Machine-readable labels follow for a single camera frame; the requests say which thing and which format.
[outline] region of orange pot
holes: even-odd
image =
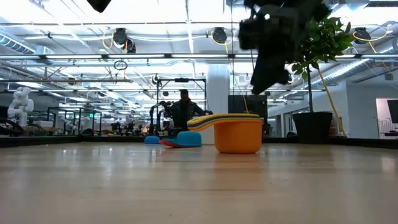
[[[261,131],[260,119],[215,124],[216,149],[221,153],[256,153],[261,148]]]

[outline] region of wooden floor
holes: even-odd
[[[398,151],[80,143],[0,149],[0,223],[398,223]]]

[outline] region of black planter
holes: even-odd
[[[332,117],[329,112],[293,114],[298,141],[304,144],[328,143]]]

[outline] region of blue toy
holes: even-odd
[[[159,137],[157,136],[147,136],[144,139],[144,144],[159,144]]]
[[[160,143],[170,147],[201,147],[200,133],[182,131],[176,139],[162,139]]]

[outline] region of man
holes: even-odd
[[[181,100],[175,102],[172,106],[174,126],[188,130],[187,122],[197,113],[199,116],[205,115],[205,112],[189,98],[188,90],[180,90]]]

